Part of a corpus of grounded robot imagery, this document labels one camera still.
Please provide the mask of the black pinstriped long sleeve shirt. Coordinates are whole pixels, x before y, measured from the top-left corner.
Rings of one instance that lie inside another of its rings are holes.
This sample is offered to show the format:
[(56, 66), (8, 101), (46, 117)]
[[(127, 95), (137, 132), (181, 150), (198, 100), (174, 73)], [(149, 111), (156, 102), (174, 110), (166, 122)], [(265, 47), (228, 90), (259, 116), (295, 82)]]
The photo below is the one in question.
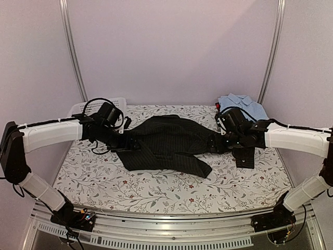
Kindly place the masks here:
[(140, 150), (116, 154), (128, 171), (175, 170), (206, 178), (212, 168), (196, 156), (209, 153), (208, 137), (217, 133), (178, 115), (153, 116), (124, 132), (139, 141)]

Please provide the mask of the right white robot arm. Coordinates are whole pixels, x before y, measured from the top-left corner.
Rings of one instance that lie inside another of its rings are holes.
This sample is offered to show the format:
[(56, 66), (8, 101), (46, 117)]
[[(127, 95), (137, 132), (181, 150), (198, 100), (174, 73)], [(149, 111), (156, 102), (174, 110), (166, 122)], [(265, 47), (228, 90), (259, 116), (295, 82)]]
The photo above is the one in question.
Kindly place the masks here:
[(323, 158), (320, 172), (283, 194), (269, 223), (280, 227), (295, 210), (332, 187), (332, 129), (291, 126), (275, 119), (255, 120), (238, 107), (228, 107), (215, 115), (221, 135), (209, 142), (212, 153), (232, 151), (239, 168), (254, 167), (256, 148), (282, 148)]

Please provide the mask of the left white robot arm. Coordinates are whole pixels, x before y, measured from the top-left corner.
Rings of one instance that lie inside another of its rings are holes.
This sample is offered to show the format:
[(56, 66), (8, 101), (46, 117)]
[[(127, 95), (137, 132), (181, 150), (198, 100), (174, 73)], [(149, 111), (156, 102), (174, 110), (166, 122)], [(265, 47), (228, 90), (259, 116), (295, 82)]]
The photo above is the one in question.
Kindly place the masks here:
[(68, 118), (22, 125), (8, 122), (2, 136), (3, 179), (42, 202), (66, 226), (73, 226), (78, 220), (73, 204), (33, 173), (25, 156), (39, 148), (77, 140), (101, 142), (106, 145), (107, 152), (138, 150), (138, 141), (120, 131), (131, 123), (130, 119), (112, 101), (106, 98), (101, 101), (98, 111), (91, 115), (86, 114), (86, 109), (95, 99), (89, 100), (80, 113)]

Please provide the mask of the red black plaid folded shirt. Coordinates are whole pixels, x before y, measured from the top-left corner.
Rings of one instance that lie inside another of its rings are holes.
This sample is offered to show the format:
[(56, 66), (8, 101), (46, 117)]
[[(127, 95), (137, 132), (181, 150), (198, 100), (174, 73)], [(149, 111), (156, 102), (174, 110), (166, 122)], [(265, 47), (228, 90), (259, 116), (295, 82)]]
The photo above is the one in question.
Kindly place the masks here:
[(221, 105), (220, 105), (220, 103), (215, 103), (215, 106), (216, 106), (216, 108), (217, 108), (218, 110), (221, 109)]

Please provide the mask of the light blue folded shirt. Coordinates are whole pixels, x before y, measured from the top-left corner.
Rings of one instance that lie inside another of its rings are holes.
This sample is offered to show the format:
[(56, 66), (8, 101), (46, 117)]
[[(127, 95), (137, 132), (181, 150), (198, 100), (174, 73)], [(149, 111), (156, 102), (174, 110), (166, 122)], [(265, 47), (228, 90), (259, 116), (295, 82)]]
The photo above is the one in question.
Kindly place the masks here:
[(220, 111), (227, 107), (239, 107), (243, 109), (242, 113), (248, 120), (268, 120), (268, 116), (263, 106), (255, 101), (248, 95), (235, 95), (228, 94), (221, 96), (218, 99)]

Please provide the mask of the floral patterned table mat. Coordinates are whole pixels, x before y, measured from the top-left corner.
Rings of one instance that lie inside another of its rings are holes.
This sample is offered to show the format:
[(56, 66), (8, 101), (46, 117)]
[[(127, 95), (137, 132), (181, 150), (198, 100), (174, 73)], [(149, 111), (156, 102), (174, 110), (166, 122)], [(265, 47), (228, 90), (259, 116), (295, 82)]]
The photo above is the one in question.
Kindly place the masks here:
[(88, 141), (72, 143), (54, 182), (84, 207), (150, 214), (207, 214), (272, 207), (291, 188), (272, 148), (257, 149), (253, 169), (236, 167), (232, 154), (203, 154), (205, 179), (172, 170), (128, 171), (114, 153)]

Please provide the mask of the aluminium front rail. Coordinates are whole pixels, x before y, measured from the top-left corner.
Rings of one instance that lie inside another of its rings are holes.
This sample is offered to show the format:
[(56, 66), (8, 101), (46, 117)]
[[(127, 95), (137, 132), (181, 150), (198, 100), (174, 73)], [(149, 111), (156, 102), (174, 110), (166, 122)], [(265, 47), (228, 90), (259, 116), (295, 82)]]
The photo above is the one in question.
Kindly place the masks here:
[(256, 232), (251, 218), (268, 209), (197, 215), (157, 215), (98, 210), (91, 232), (77, 239), (50, 221), (36, 203), (23, 249), (327, 249), (310, 204), (295, 213), (296, 225), (286, 243), (275, 236), (282, 228)]

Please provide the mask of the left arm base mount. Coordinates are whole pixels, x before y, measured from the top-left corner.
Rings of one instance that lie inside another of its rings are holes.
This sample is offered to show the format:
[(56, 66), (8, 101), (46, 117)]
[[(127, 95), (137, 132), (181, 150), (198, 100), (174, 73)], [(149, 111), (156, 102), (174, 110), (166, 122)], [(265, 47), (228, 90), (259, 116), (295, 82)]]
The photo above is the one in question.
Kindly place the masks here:
[(53, 211), (50, 221), (71, 229), (92, 232), (96, 221), (96, 213), (88, 211), (86, 208), (75, 211), (73, 207), (68, 206)]

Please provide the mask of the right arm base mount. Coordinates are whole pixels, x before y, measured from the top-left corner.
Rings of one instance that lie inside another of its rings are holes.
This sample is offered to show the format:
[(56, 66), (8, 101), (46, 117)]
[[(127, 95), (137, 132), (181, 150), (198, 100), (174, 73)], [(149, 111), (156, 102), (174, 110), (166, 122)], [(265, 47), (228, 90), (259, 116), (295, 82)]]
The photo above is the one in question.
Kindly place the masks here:
[(261, 232), (284, 227), (296, 222), (294, 212), (287, 209), (273, 209), (272, 212), (251, 217), (251, 226), (255, 232)]

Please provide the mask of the left aluminium frame post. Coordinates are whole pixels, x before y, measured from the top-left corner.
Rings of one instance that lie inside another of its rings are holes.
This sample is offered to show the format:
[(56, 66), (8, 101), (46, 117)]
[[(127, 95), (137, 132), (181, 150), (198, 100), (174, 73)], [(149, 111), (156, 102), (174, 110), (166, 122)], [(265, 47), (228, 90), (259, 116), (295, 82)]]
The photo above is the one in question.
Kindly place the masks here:
[(65, 32), (65, 38), (66, 38), (66, 42), (67, 42), (67, 47), (68, 47), (68, 51), (69, 51), (70, 61), (72, 63), (72, 68), (73, 68), (76, 84), (78, 86), (81, 100), (83, 102), (87, 102), (88, 96), (87, 96), (87, 92), (86, 92), (85, 85), (83, 82), (81, 69), (80, 69), (80, 65), (79, 65), (79, 60), (78, 60), (76, 49), (75, 49), (74, 38), (73, 38), (71, 22), (70, 22), (68, 1), (60, 0), (59, 7), (60, 7), (63, 29)]

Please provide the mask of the aluminium frame post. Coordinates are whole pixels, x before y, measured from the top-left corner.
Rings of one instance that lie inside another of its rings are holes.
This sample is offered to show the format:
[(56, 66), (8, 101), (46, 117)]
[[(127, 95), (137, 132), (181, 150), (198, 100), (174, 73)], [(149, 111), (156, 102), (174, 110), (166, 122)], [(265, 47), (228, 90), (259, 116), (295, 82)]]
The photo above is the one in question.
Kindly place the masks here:
[(279, 0), (277, 2), (277, 12), (276, 19), (273, 29), (273, 37), (271, 42), (271, 48), (268, 55), (268, 61), (265, 68), (265, 73), (263, 77), (263, 82), (260, 88), (259, 96), (257, 102), (261, 105), (264, 104), (264, 100), (268, 91), (268, 86), (274, 69), (274, 64), (278, 52), (279, 41), (283, 29), (284, 15), (286, 9), (286, 0)]
[(63, 29), (65, 32), (65, 38), (66, 38), (66, 42), (67, 42), (67, 47), (68, 47), (68, 51), (69, 51), (70, 61), (72, 63), (72, 68), (73, 68), (76, 84), (78, 86), (81, 100), (83, 102), (87, 102), (88, 96), (87, 96), (87, 92), (86, 92), (85, 85), (83, 82), (81, 69), (80, 69), (80, 65), (79, 65), (79, 60), (78, 60), (76, 49), (75, 49), (74, 38), (73, 38), (71, 22), (70, 22), (68, 1), (60, 0), (59, 7), (60, 7)]

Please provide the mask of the right aluminium frame post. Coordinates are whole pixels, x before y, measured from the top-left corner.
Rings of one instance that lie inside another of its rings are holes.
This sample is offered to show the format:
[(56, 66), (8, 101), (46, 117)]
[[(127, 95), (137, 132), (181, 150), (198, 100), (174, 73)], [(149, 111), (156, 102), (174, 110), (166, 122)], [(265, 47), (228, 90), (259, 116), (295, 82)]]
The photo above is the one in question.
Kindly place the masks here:
[(263, 82), (260, 88), (259, 96), (257, 102), (261, 105), (264, 104), (264, 100), (268, 91), (268, 86), (274, 69), (274, 64), (278, 52), (279, 41), (283, 29), (284, 15), (286, 9), (286, 0), (279, 0), (277, 2), (277, 12), (276, 19), (273, 29), (273, 37), (271, 42), (271, 48), (268, 55), (268, 61), (265, 68), (265, 73), (263, 77)]

